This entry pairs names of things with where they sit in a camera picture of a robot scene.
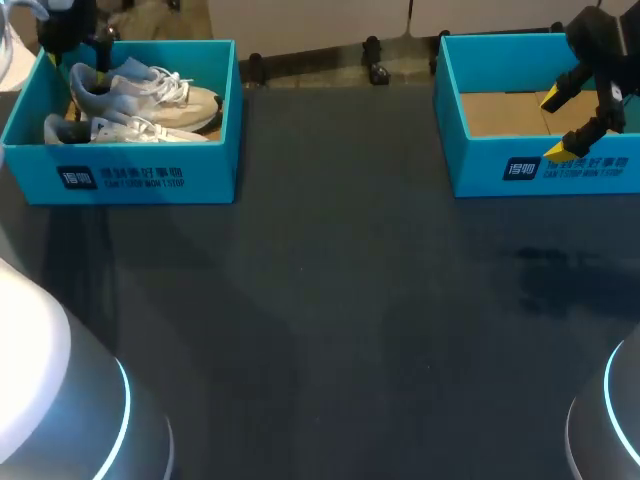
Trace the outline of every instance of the shoelace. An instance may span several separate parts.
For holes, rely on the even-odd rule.
[[[167,129],[162,125],[152,123],[142,117],[131,117],[131,119],[133,122],[131,122],[130,127],[141,135],[150,135],[151,142],[171,142]]]
[[[149,94],[157,94],[158,102],[186,103],[189,96],[189,82],[193,79],[182,79],[178,72],[169,72],[162,67],[149,67],[151,71],[158,75],[152,83],[157,87],[149,90]]]

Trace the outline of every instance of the blue box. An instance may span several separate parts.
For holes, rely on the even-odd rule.
[[[219,141],[207,143],[43,145],[50,113],[65,115],[71,102],[68,69],[95,65],[81,46],[56,70],[44,52],[2,135],[5,158],[32,205],[231,203],[242,123],[242,84],[233,41],[116,42],[112,64],[134,57],[177,71],[223,98]],[[82,179],[82,185],[74,179]]]
[[[561,136],[470,134],[460,94],[547,91],[576,64],[564,34],[443,37],[434,105],[456,197],[640,192],[638,98],[625,107],[627,133],[606,135],[575,164],[543,157]]]

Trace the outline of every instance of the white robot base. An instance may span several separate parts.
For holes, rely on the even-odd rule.
[[[51,295],[0,260],[0,480],[169,480],[171,425]]]

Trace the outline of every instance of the logo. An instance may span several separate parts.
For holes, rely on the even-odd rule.
[[[98,188],[89,167],[58,167],[58,175],[67,190],[96,190]]]
[[[503,180],[533,180],[538,173],[540,157],[514,157],[507,162]]]

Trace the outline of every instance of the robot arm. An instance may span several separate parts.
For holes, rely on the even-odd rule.
[[[98,31],[99,18],[96,0],[6,0],[0,5],[0,79],[11,64],[13,48],[11,31],[6,28],[13,6],[25,6],[36,17],[38,42],[52,55],[56,65],[63,53],[81,43],[90,45],[97,55],[97,69],[106,72],[111,67],[111,47],[117,34],[110,28]]]
[[[600,105],[582,128],[567,133],[545,154],[555,163],[586,156],[608,130],[624,132],[624,99],[640,87],[640,1],[619,18],[598,7],[586,7],[567,26],[566,34],[579,63],[558,77],[541,107],[556,112],[591,77]]]

